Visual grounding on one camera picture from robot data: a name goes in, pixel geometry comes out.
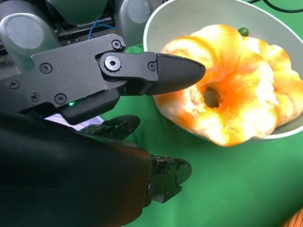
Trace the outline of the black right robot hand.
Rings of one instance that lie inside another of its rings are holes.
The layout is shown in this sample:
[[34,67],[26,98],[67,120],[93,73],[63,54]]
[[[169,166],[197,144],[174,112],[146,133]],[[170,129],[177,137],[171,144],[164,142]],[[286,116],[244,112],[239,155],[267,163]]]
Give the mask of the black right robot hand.
[[121,227],[152,201],[165,203],[191,176],[182,159],[125,142],[140,124],[123,115],[79,131],[121,96],[179,91],[203,64],[169,54],[125,52],[110,34],[35,54],[34,68],[0,82],[0,224]]

